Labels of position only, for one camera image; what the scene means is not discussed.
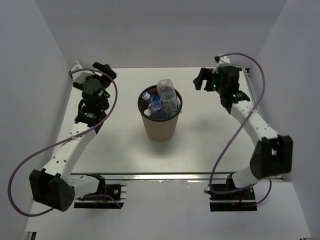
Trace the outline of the large clear bottle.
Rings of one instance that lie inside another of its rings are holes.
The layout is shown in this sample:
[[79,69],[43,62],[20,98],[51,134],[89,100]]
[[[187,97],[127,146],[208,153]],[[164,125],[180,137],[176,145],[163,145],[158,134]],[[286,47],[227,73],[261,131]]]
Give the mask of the large clear bottle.
[[179,102],[173,82],[170,79],[162,79],[157,83],[157,93],[169,115],[174,115],[179,110]]

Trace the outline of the blue label bottle front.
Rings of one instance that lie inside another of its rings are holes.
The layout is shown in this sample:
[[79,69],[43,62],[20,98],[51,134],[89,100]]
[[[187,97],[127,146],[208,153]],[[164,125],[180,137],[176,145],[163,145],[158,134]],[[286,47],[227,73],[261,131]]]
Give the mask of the blue label bottle front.
[[169,119],[171,116],[166,112],[161,99],[156,95],[151,95],[148,99],[144,99],[147,103],[147,108],[144,110],[144,115],[155,120]]

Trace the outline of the small bottle blue cap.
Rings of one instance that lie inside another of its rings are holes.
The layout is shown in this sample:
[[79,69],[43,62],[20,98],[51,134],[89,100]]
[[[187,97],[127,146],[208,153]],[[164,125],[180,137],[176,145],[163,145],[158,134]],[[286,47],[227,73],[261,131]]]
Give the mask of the small bottle blue cap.
[[146,91],[142,94],[141,97],[142,97],[143,100],[145,100],[148,103],[153,101],[152,96]]

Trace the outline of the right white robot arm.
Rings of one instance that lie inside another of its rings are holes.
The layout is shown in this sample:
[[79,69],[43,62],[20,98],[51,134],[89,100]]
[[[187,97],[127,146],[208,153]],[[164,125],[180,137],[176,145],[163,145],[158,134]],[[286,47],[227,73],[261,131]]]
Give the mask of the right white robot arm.
[[226,181],[226,195],[233,200],[243,195],[244,188],[260,180],[290,173],[293,158],[293,139],[280,135],[254,111],[253,102],[240,90],[239,77],[240,69],[227,65],[218,69],[203,67],[193,80],[196,90],[206,81],[204,90],[219,94],[221,105],[240,123],[255,145],[249,165],[231,174]]

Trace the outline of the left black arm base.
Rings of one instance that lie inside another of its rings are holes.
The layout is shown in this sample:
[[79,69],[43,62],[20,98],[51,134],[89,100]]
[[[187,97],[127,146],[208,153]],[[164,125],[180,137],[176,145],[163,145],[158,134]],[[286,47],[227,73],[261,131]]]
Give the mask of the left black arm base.
[[125,183],[98,174],[71,176],[69,185],[75,191],[75,209],[121,209],[126,199]]

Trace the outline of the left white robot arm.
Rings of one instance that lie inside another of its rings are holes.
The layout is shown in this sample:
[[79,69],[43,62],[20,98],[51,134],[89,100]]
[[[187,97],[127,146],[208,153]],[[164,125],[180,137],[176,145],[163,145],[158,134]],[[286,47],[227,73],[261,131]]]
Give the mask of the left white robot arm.
[[104,121],[113,111],[106,91],[117,74],[109,64],[94,62],[93,69],[77,63],[70,74],[73,86],[81,90],[77,115],[69,133],[51,160],[29,175],[35,202],[65,212],[76,199],[99,200],[107,197],[105,179],[98,174],[86,174],[70,179],[71,173],[87,145],[96,137]]

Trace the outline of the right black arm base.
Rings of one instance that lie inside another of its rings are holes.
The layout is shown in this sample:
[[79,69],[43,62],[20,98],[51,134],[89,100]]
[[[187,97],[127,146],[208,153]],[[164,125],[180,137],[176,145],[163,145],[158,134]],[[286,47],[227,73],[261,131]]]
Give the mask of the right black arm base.
[[210,186],[204,188],[204,193],[209,195],[211,212],[251,212],[257,211],[256,196],[253,187],[245,190],[216,194],[210,191]]

